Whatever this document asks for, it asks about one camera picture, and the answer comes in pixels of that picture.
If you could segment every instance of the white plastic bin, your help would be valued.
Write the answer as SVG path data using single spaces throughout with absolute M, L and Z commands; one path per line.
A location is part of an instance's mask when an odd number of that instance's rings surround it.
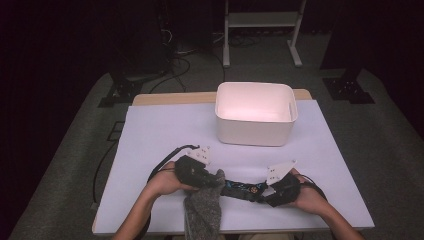
M 285 84 L 225 82 L 215 113 L 223 143 L 283 146 L 298 117 L 293 89 Z

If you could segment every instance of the person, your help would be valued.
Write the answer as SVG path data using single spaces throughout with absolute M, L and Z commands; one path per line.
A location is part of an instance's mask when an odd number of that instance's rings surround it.
M 195 191 L 196 188 L 182 184 L 173 172 L 175 163 L 168 162 L 144 187 L 136 202 L 128 213 L 126 219 L 119 227 L 112 239 L 134 239 L 146 224 L 153 204 L 162 195 L 168 195 L 177 190 Z M 298 177 L 301 182 L 306 181 L 296 169 L 291 173 Z M 364 239 L 349 222 L 315 189 L 302 186 L 296 201 L 289 203 L 305 212 L 320 216 L 330 227 L 338 240 Z

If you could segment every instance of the gray carpet floor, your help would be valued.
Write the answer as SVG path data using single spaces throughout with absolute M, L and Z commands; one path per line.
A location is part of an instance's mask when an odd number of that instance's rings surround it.
M 262 37 L 248 48 L 231 48 L 231 67 L 221 67 L 222 48 L 215 55 L 183 57 L 189 71 L 180 77 L 187 92 L 216 91 L 224 81 L 284 83 L 308 89 L 324 117 L 362 194 L 376 227 L 362 231 L 367 239 L 424 239 L 424 142 L 389 98 L 381 81 L 363 70 L 358 82 L 375 104 L 350 104 L 331 99 L 322 78 L 341 70 L 319 70 L 330 35 L 301 34 L 297 48 L 303 67 L 296 68 L 285 43 L 288 36 Z M 176 73 L 187 64 L 173 61 Z M 147 82 L 148 93 L 161 79 Z M 91 231 L 92 182 L 100 159 L 112 145 L 107 137 L 116 121 L 123 121 L 129 104 L 99 108 L 112 86 L 108 74 L 100 78 L 75 116 L 66 136 L 10 239 L 102 239 Z M 155 93 L 182 92 L 175 79 Z M 96 182 L 101 199 L 116 146 L 106 156 Z M 305 233 L 303 239 L 331 239 L 328 232 Z

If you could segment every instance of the white tabletop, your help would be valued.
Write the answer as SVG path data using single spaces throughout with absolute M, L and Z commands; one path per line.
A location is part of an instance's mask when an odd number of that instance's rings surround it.
M 177 147 L 210 146 L 212 163 L 226 178 L 246 183 L 266 179 L 267 166 L 297 160 L 296 168 L 312 178 L 330 203 L 355 228 L 374 227 L 372 218 L 315 100 L 298 100 L 299 117 L 282 147 L 223 144 L 216 137 L 213 103 L 133 106 L 93 224 L 94 234 L 114 233 L 145 186 L 152 169 Z M 177 155 L 177 160 L 184 152 Z M 152 210 L 149 233 L 184 232 L 183 199 L 178 191 L 160 197 Z M 275 232 L 328 229 L 318 217 L 298 209 L 220 198 L 222 232 Z

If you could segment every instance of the gray towel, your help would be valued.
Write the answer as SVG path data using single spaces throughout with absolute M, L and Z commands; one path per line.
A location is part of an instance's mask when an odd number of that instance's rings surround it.
M 184 228 L 187 240 L 216 240 L 221 225 L 219 197 L 225 185 L 225 173 L 216 173 L 217 187 L 202 187 L 184 199 Z

